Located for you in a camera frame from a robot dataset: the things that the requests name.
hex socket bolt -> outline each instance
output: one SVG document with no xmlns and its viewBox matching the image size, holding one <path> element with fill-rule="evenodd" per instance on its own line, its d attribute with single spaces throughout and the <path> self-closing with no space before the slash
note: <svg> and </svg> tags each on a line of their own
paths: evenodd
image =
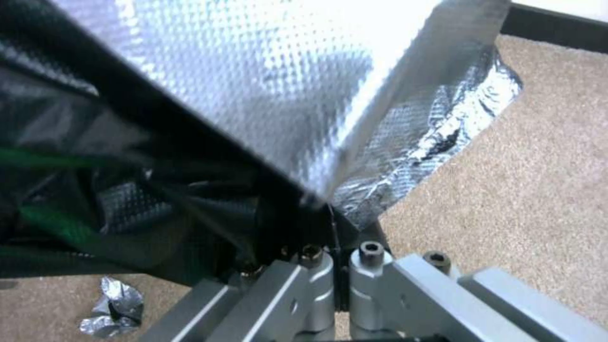
<svg viewBox="0 0 608 342">
<path fill-rule="evenodd" d="M 440 251 L 428 251 L 424 253 L 422 258 L 433 265 L 436 269 L 440 270 L 444 274 L 450 273 L 452 267 L 452 261 L 444 252 Z"/>
<path fill-rule="evenodd" d="M 306 268 L 315 268 L 323 260 L 323 248 L 319 245 L 306 245 L 298 253 L 298 263 Z"/>
<path fill-rule="evenodd" d="M 359 245 L 359 258 L 367 267 L 381 266 L 384 261 L 384 246 L 375 241 L 365 241 Z"/>
</svg>

foil sheet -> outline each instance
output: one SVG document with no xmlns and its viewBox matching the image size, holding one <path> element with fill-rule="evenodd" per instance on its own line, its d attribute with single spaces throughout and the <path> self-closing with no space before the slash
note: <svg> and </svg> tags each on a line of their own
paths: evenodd
<svg viewBox="0 0 608 342">
<path fill-rule="evenodd" d="M 522 82 L 497 49 L 490 45 L 480 51 L 463 77 L 419 89 L 389 111 L 334 196 L 333 204 L 350 221 L 363 227 L 376 220 L 517 97 Z"/>
<path fill-rule="evenodd" d="M 141 325 L 143 296 L 135 288 L 111 277 L 101 281 L 102 297 L 92 316 L 80 322 L 80 331 L 99 338 L 131 332 Z"/>
<path fill-rule="evenodd" d="M 517 92 L 499 85 L 504 75 L 517 83 L 508 68 L 490 72 L 509 0 L 48 2 L 203 123 L 359 226 Z M 475 113 L 488 103 L 500 105 Z"/>
</svg>

black baseboard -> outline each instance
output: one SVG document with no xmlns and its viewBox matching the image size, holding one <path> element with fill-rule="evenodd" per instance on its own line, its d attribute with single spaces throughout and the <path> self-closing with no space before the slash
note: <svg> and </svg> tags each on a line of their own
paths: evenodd
<svg viewBox="0 0 608 342">
<path fill-rule="evenodd" d="M 511 7 L 501 33 L 608 53 L 608 24 L 522 5 Z"/>
</svg>

beige carpet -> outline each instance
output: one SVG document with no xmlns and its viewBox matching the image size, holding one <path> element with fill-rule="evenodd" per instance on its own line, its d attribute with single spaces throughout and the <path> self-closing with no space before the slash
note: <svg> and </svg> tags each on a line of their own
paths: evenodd
<svg viewBox="0 0 608 342">
<path fill-rule="evenodd" d="M 381 217 L 397 256 L 447 252 L 465 272 L 498 265 L 608 326 L 608 55 L 500 37 L 523 96 L 469 148 Z M 119 277 L 145 296 L 143 329 L 186 287 Z M 20 279 L 0 290 L 3 341 L 88 341 L 78 322 L 98 276 Z M 338 315 L 337 336 L 348 318 Z"/>
</svg>

silver metal frame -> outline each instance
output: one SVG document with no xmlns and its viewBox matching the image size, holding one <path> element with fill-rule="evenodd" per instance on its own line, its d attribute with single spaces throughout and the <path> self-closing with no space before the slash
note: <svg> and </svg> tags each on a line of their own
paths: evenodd
<svg viewBox="0 0 608 342">
<path fill-rule="evenodd" d="M 375 242 L 362 243 L 349 266 L 354 338 L 608 341 L 601 327 L 496 268 L 456 279 L 457 270 L 442 264 L 440 271 L 416 254 L 393 260 Z M 141 340 L 332 340 L 333 276 L 333 260 L 322 252 L 275 261 L 256 272 L 255 282 L 235 287 L 202 281 Z"/>
</svg>

